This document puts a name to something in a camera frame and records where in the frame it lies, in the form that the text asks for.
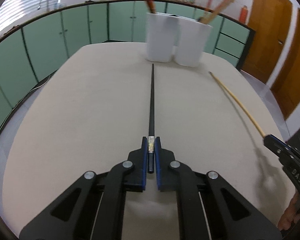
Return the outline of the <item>person's hand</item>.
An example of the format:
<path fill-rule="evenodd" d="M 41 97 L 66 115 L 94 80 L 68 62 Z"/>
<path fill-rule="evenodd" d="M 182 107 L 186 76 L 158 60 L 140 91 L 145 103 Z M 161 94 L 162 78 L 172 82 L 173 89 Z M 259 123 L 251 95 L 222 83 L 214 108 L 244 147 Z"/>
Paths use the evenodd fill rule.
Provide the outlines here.
<path fill-rule="evenodd" d="M 294 194 L 293 198 L 290 200 L 289 206 L 285 209 L 283 215 L 281 216 L 277 228 L 281 230 L 288 230 L 292 223 L 297 223 L 300 219 L 300 213 L 298 213 L 297 202 L 300 199 L 300 194 L 298 191 Z"/>

